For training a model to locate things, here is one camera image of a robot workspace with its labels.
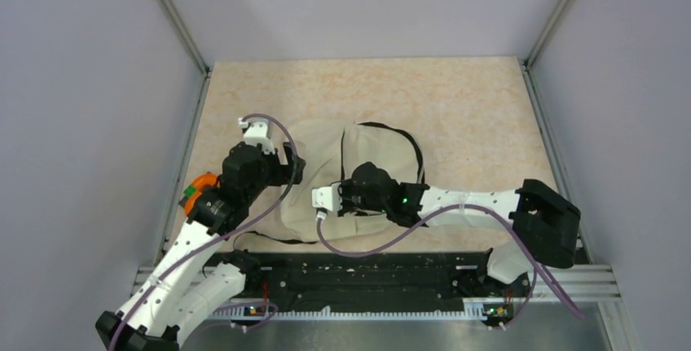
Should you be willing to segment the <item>beige canvas backpack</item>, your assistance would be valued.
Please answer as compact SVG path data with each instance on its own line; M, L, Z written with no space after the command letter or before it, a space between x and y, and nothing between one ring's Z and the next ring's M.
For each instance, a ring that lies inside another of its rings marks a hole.
M272 239L315 244L316 210L313 189L352 178L367 162L397 182L422 182L424 156L415 136L380 122L303 120L289 126L298 155L306 161L302 182L292 188L280 207L251 227Z

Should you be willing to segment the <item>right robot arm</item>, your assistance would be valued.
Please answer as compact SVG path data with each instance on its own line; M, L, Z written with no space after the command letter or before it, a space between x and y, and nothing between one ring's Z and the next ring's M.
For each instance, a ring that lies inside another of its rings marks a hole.
M478 286L489 296L500 295L536 265L569 269L575 263L581 212L540 180L526 179L507 191L452 191L397 182L367 162L330 191L339 215L382 214L408 229L458 226L509 233L510 241L491 248L478 273Z

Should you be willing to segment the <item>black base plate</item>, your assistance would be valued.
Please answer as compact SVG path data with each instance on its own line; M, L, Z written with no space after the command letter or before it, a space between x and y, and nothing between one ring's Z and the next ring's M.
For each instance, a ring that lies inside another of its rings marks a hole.
M486 273L487 252L379 253L341 257L333 253L224 252L209 269L231 262L247 270L240 297L267 300L281 313L427 313L464 309L466 298L516 300L529 291L529 277L509 284Z

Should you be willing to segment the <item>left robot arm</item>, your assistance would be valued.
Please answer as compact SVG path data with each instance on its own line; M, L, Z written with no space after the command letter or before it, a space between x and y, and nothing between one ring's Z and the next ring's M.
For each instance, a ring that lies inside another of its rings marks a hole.
M293 140L284 143L281 163L269 139L245 139L222 162L219 175L204 173L185 190L187 216L168 252L130 299L116 311L103 312L95 329L108 350L179 350L213 311L233 296L252 296L261 275L232 259L198 286L191 285L207 261L230 237L273 212L249 218L249 210L268 187L286 192L301 181L306 162Z

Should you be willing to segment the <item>orange tape dispenser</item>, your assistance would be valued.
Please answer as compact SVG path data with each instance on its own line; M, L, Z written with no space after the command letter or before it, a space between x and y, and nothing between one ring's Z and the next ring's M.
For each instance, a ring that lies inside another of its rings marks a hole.
M189 216L194 208L195 202L205 190L217 185L218 176L211 172L201 174L195 178L192 183L183 190L183 197L178 202L178 205L183 209L185 216Z

